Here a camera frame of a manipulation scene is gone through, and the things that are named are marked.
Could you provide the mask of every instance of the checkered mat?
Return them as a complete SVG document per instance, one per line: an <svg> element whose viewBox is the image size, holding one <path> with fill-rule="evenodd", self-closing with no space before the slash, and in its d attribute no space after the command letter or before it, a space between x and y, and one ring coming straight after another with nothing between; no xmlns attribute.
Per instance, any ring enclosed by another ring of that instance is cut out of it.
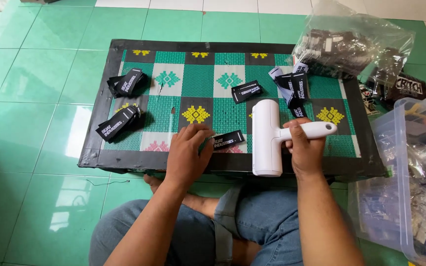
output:
<svg viewBox="0 0 426 266"><path fill-rule="evenodd" d="M218 152L252 153L252 106L263 99L279 103L281 124L293 118L268 72L280 66L292 72L284 61L288 54L263 52L208 52L206 49L178 51L124 50L119 75L141 68L150 82L132 99L113 99L111 117L129 105L138 106L140 124L126 131L104 150L169 151L173 134L189 124L207 124L217 134L243 132L246 142ZM257 80L264 93L235 104L231 88ZM327 137L325 156L361 157L344 86L340 80L309 76L311 99L305 109L312 121L337 125Z"/></svg>

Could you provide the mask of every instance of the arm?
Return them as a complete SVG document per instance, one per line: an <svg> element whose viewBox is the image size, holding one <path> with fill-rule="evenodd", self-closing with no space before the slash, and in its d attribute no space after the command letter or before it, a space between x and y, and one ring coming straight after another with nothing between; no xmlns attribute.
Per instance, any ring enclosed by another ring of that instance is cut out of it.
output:
<svg viewBox="0 0 426 266"><path fill-rule="evenodd" d="M164 265L175 221L188 188L203 173L213 152L207 142L214 132L203 124L191 124L172 137L164 182L147 203L126 235L109 256L105 266Z"/></svg>
<svg viewBox="0 0 426 266"><path fill-rule="evenodd" d="M338 204L321 169L325 138L307 140L299 124L308 118L292 120L293 171L297 176L300 242L305 265L363 266L361 251L349 232Z"/></svg>

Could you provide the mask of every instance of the tile floor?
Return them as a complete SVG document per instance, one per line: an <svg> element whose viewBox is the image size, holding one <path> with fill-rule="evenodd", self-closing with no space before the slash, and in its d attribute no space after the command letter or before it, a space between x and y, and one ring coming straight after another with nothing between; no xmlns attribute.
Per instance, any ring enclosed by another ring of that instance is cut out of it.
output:
<svg viewBox="0 0 426 266"><path fill-rule="evenodd" d="M416 31L404 70L426 81L426 1L340 2ZM294 44L317 3L61 0L41 7L10 0L0 13L0 265L86 265L100 216L151 197L141 175L76 166L111 39ZM219 197L231 184L206 175L192 191ZM346 208L347 186L332 188ZM369 265L406 264L400 252L359 242Z"/></svg>

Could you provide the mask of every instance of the hand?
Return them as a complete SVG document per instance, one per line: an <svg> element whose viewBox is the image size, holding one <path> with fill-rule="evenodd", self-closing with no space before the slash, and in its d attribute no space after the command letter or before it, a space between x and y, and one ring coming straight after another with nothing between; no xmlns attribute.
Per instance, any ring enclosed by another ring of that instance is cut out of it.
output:
<svg viewBox="0 0 426 266"><path fill-rule="evenodd" d="M189 188L201 176L210 161L214 138L205 143L200 155L198 147L214 134L207 125L190 124L172 136L165 181L173 181Z"/></svg>
<svg viewBox="0 0 426 266"><path fill-rule="evenodd" d="M290 120L284 124L284 128L288 127L292 135L292 140L285 142L285 146L292 154L292 167L297 179L323 174L321 160L326 138L307 139L299 124L308 122L311 122L311 120L303 117Z"/></svg>

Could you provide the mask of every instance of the pink pattern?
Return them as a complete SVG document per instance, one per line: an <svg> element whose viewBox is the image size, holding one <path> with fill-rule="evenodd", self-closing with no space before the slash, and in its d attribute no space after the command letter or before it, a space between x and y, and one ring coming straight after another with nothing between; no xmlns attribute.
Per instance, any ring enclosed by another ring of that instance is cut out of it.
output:
<svg viewBox="0 0 426 266"><path fill-rule="evenodd" d="M221 153L243 153L242 150L237 145L234 145L233 147L229 147L227 149L221 149L216 150L215 152L221 152Z"/></svg>
<svg viewBox="0 0 426 266"><path fill-rule="evenodd" d="M169 151L169 146L162 141L160 145L157 144L157 141L154 141L154 143L151 143L149 147L145 148L144 151Z"/></svg>

